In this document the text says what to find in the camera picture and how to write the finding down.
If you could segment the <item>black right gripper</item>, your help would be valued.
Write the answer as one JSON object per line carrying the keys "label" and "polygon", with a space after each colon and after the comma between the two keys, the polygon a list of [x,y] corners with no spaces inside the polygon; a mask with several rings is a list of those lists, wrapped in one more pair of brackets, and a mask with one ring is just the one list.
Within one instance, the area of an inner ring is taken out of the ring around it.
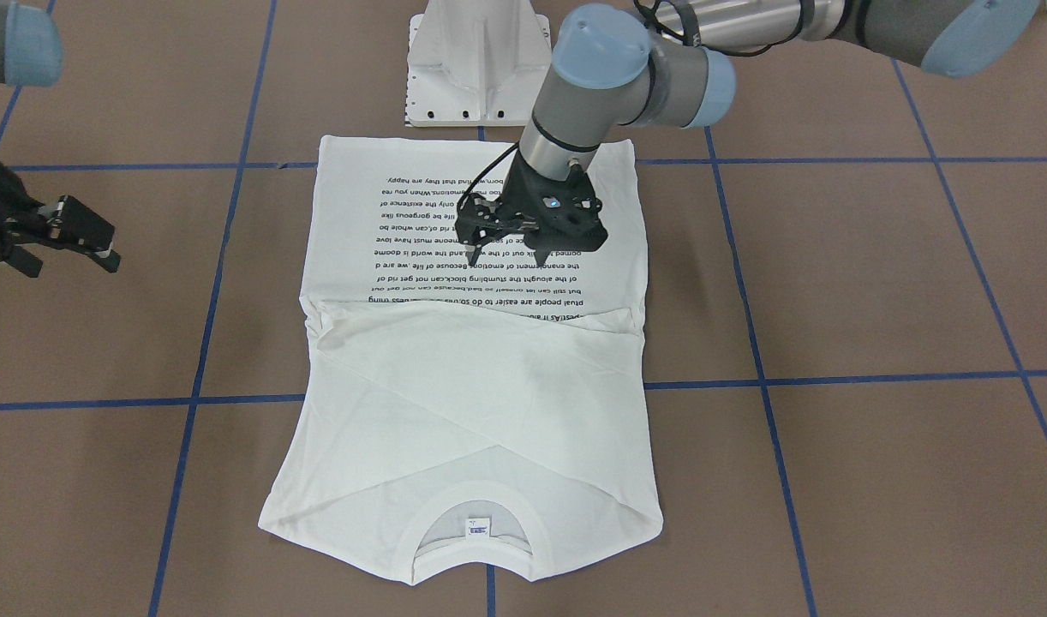
{"label": "black right gripper", "polygon": [[37,278],[43,262],[22,248],[25,243],[52,247],[59,241],[87,249],[90,261],[108,273],[120,268],[121,256],[112,249],[116,227],[72,195],[62,195],[47,206],[27,194],[25,184],[0,163],[0,263]]}

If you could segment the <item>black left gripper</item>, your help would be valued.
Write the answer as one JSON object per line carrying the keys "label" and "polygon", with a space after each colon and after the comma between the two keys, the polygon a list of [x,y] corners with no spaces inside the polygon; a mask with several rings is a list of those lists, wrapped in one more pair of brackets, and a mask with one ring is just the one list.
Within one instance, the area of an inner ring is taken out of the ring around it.
{"label": "black left gripper", "polygon": [[[544,267],[554,251],[596,251],[608,238],[601,222],[602,200],[583,166],[572,160],[564,180],[540,175],[516,158],[499,197],[499,220],[509,232],[524,234],[535,264]],[[481,241],[466,243],[466,261],[477,263]]]}

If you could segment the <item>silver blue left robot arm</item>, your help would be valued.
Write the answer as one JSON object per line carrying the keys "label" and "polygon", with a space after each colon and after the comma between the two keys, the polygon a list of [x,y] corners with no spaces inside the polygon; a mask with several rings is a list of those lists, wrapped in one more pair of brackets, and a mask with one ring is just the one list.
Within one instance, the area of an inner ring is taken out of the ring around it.
{"label": "silver blue left robot arm", "polygon": [[637,1],[579,5],[563,20],[504,188],[458,199],[458,242],[475,266],[519,235],[543,266],[608,238],[589,166],[614,126],[707,128],[730,110],[733,60],[793,40],[844,42],[928,74],[966,78],[1026,30],[1035,1]]}

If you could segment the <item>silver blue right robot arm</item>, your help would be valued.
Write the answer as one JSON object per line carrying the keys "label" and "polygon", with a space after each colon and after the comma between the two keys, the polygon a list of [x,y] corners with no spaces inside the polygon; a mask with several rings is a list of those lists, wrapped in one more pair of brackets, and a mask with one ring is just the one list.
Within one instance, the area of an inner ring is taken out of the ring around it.
{"label": "silver blue right robot arm", "polygon": [[[47,12],[0,1],[0,83],[12,87],[49,87],[61,78],[63,47]],[[28,278],[43,262],[27,243],[74,251],[115,273],[121,257],[113,249],[116,227],[73,195],[43,203],[0,161],[0,263]]]}

